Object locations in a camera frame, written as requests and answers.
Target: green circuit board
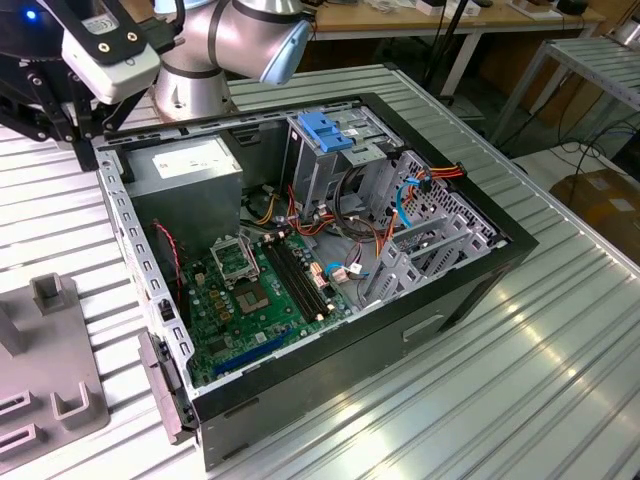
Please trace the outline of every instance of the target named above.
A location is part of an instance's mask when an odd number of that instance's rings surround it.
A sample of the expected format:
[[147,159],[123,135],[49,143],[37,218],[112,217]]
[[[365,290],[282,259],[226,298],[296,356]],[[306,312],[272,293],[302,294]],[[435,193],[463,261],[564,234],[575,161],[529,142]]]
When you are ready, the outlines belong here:
[[[314,260],[302,238],[294,234],[283,244],[295,253],[300,268],[311,280],[313,277],[308,271],[308,264]],[[286,282],[278,277],[276,269],[267,259],[264,249],[265,246],[260,243],[252,245],[260,270],[258,279],[253,282],[240,280],[233,287],[225,286],[212,255],[183,267],[190,304],[190,321],[185,323],[195,347],[190,369],[196,387],[206,385],[224,372],[241,368],[278,348],[291,345],[351,314],[352,307],[337,289],[329,288],[333,290],[329,295],[325,293],[326,290],[316,288],[332,309],[322,320],[305,319],[287,291]],[[234,264],[246,266],[241,259],[235,258],[237,252],[229,249],[229,253],[233,255]],[[198,273],[204,275],[204,281],[200,277],[200,285],[196,281]]]

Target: cardboard box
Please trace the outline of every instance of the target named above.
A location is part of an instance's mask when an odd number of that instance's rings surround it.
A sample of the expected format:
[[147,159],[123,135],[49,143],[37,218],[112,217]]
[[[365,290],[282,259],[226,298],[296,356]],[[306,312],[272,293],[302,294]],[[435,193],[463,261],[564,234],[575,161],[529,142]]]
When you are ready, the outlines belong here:
[[[551,188],[567,205],[574,175]],[[640,191],[614,170],[577,176],[571,210],[640,265]]]

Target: table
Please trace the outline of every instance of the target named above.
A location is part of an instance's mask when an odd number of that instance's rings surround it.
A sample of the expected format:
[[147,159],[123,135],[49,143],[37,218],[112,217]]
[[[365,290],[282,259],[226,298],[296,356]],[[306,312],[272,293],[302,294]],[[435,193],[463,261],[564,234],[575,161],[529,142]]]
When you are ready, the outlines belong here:
[[[400,8],[394,13],[381,13],[365,3],[356,6],[324,4],[318,9],[317,40],[358,38],[391,38],[435,35],[439,15],[424,15],[417,10]],[[509,5],[507,0],[494,0],[477,17],[460,20],[456,34],[466,35],[456,61],[442,89],[442,95],[453,95],[473,52],[485,33],[531,32],[541,30],[581,30],[581,37],[590,37],[605,18],[592,9],[581,17],[564,15],[564,19],[533,20]],[[443,21],[443,32],[449,19]]]
[[[216,478],[635,475],[637,266],[400,71],[377,65],[230,87],[242,110],[378,93],[540,246],[460,325],[242,451]],[[144,99],[128,125],[155,122]],[[111,413],[104,429],[3,480],[202,478],[196,446],[172,447],[160,423],[137,353],[145,320],[95,174],[53,143],[5,128],[0,146],[0,288],[73,275]]]
[[[605,37],[550,40],[540,45],[500,112],[496,128],[491,135],[492,143],[495,144],[500,138],[511,115],[547,58],[553,58],[560,63],[559,78],[564,77],[568,71],[575,72],[614,97],[613,102],[610,102],[609,107],[602,113],[602,120],[607,120],[612,106],[617,103],[616,99],[634,110],[640,110],[640,52],[632,51]],[[545,89],[547,93],[543,92],[536,103],[544,105],[557,85],[551,83],[551,87]],[[598,130],[601,123],[602,121],[596,122],[594,130]]]

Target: red cable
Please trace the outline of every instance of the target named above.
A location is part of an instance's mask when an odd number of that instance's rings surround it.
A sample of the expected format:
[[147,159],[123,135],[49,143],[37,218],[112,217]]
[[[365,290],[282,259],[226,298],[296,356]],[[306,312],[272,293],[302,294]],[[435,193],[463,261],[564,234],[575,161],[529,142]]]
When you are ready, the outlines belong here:
[[169,241],[169,245],[171,246],[171,251],[173,252],[173,260],[176,264],[176,282],[178,283],[178,305],[180,305],[180,288],[182,287],[182,281],[180,280],[180,261],[178,260],[178,249],[176,248],[176,242],[169,233],[169,231],[164,228],[160,223],[153,222],[153,226],[164,233],[164,236],[167,237]]

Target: gray holder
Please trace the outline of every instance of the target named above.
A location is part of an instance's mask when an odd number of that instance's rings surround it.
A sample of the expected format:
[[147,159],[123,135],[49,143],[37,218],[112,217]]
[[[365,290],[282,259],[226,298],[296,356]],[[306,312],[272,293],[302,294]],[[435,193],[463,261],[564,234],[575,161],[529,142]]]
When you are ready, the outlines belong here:
[[0,294],[0,475],[109,421],[75,283]]

